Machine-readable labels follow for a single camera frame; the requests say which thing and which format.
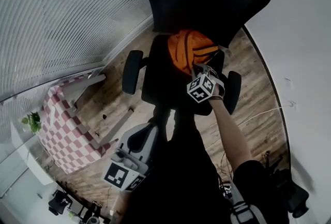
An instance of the black shirt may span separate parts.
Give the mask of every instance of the black shirt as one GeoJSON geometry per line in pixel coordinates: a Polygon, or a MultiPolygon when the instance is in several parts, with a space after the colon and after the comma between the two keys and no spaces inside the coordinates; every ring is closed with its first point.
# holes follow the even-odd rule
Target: black shirt
{"type": "MultiPolygon", "coordinates": [[[[133,191],[121,223],[231,223],[229,202],[218,188],[217,171],[207,152],[197,154],[173,145],[167,153],[133,191]]],[[[233,182],[268,224],[289,223],[287,209],[261,163],[241,164],[233,182]]]]}

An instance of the black office chair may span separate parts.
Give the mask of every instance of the black office chair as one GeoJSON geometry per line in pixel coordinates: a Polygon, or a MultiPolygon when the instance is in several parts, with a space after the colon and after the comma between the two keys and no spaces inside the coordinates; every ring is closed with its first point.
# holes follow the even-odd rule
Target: black office chair
{"type": "Polygon", "coordinates": [[[53,196],[54,198],[50,202],[48,202],[48,210],[52,212],[55,216],[57,216],[58,214],[62,215],[67,205],[69,205],[69,209],[71,208],[72,200],[68,197],[66,193],[63,193],[60,190],[56,190],[53,196]]]}

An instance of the cable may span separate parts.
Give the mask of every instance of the cable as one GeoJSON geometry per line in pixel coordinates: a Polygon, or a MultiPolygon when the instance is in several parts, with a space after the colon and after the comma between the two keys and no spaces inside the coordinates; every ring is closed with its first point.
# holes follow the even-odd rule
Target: cable
{"type": "MultiPolygon", "coordinates": [[[[246,121],[243,121],[242,123],[240,123],[240,124],[238,125],[238,127],[241,126],[241,125],[243,125],[244,123],[246,123],[246,122],[252,120],[253,118],[255,118],[255,117],[261,115],[261,114],[265,114],[265,113],[267,113],[267,112],[270,112],[270,111],[273,111],[273,110],[277,110],[277,109],[281,109],[281,108],[284,108],[284,107],[292,107],[292,106],[293,106],[293,104],[291,104],[291,105],[287,105],[287,106],[276,107],[276,108],[270,109],[270,110],[268,110],[268,111],[265,111],[265,112],[259,113],[259,114],[255,115],[255,116],[251,117],[250,119],[248,119],[248,120],[246,120],[246,121]]],[[[216,140],[212,145],[210,145],[209,147],[207,147],[205,150],[211,148],[212,146],[214,146],[214,145],[215,145],[218,141],[220,141],[220,140],[221,140],[221,138],[219,138],[218,140],[216,140]]]]}
{"type": "Polygon", "coordinates": [[[107,206],[106,206],[106,208],[108,208],[108,199],[109,199],[109,190],[110,190],[110,188],[112,188],[112,187],[109,187],[109,189],[108,189],[108,196],[107,196],[107,206]]]}
{"type": "Polygon", "coordinates": [[[219,179],[219,189],[221,189],[222,192],[225,192],[225,188],[224,188],[224,185],[223,185],[223,180],[222,180],[222,178],[219,174],[217,174],[217,176],[218,176],[218,179],[219,179]]]}
{"type": "Polygon", "coordinates": [[[223,171],[222,164],[221,164],[221,167],[219,167],[218,164],[216,164],[216,167],[221,171],[221,173],[223,173],[225,175],[227,174],[226,172],[223,171]]]}
{"type": "Polygon", "coordinates": [[[221,172],[226,175],[227,173],[224,172],[223,169],[222,169],[222,163],[223,163],[224,156],[225,156],[225,151],[224,151],[223,156],[222,156],[222,159],[221,159],[221,172]]]}
{"type": "Polygon", "coordinates": [[[288,105],[288,106],[281,106],[281,107],[272,108],[272,109],[270,109],[270,110],[268,110],[268,111],[265,111],[265,112],[259,113],[259,114],[255,115],[255,116],[251,117],[250,119],[248,119],[248,120],[246,120],[246,121],[242,122],[242,123],[241,123],[241,124],[239,124],[238,126],[241,126],[241,125],[243,125],[244,123],[246,123],[246,122],[248,122],[248,121],[252,120],[253,118],[255,118],[255,117],[259,116],[260,114],[265,114],[265,113],[271,112],[271,111],[273,111],[273,110],[278,110],[278,109],[281,109],[281,108],[284,108],[284,107],[292,107],[292,106],[293,106],[293,104],[291,104],[291,105],[288,105]]]}
{"type": "Polygon", "coordinates": [[[52,168],[53,165],[55,164],[55,161],[54,160],[51,160],[50,162],[53,162],[53,164],[51,166],[46,165],[48,167],[47,170],[46,170],[46,173],[48,173],[50,171],[50,168],[52,168]]]}
{"type": "Polygon", "coordinates": [[[232,176],[231,176],[231,172],[230,172],[230,167],[229,167],[229,162],[228,162],[228,158],[227,158],[227,167],[228,167],[228,172],[229,172],[229,177],[232,180],[232,176]]]}

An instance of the checkered pattern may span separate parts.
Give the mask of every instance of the checkered pattern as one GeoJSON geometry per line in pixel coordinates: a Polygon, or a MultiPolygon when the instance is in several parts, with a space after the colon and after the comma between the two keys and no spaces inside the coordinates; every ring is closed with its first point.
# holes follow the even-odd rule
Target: checkered pattern
{"type": "Polygon", "coordinates": [[[100,146],[70,109],[62,92],[62,87],[69,82],[71,80],[49,89],[43,103],[47,119],[42,123],[42,129],[46,135],[40,136],[41,143],[67,174],[100,159],[110,148],[108,143],[100,146]],[[51,128],[50,115],[53,106],[55,118],[51,128]]]}

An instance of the bracelet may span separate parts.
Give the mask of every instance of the bracelet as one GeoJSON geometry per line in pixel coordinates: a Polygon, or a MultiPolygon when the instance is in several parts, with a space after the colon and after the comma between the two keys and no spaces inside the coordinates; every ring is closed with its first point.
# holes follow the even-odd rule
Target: bracelet
{"type": "Polygon", "coordinates": [[[223,97],[220,95],[212,95],[209,100],[222,100],[223,101],[223,97]]]}

